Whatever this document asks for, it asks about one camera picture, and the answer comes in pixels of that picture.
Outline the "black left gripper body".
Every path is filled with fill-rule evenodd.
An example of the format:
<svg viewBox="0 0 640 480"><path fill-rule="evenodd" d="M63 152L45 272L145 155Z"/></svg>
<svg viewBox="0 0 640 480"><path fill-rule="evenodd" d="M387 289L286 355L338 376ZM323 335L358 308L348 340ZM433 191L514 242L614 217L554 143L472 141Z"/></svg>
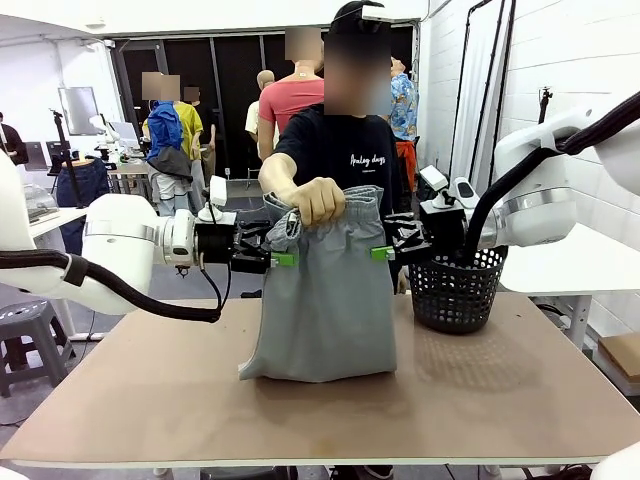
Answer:
<svg viewBox="0 0 640 480"><path fill-rule="evenodd" d="M197 263L228 263L238 253L238 227L220 223L196 223L194 254Z"/></svg>

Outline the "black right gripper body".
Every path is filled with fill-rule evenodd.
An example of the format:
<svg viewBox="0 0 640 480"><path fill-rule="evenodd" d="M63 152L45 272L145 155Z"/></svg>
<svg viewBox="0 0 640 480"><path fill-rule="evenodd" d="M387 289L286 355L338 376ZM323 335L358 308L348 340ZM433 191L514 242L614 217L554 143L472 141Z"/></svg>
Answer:
<svg viewBox="0 0 640 480"><path fill-rule="evenodd" d="M464 209L421 205L420 221L435 250L458 250L464 246L467 222Z"/></svg>

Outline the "person's right hand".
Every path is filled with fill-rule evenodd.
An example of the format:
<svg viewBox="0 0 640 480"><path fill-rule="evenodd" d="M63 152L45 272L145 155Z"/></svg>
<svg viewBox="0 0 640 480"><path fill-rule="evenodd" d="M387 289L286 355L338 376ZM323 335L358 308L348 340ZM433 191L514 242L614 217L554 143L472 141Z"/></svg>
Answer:
<svg viewBox="0 0 640 480"><path fill-rule="evenodd" d="M344 192L331 178L317 177L287 195L287 202L299 211L302 224L313 226L342 215L346 207Z"/></svg>

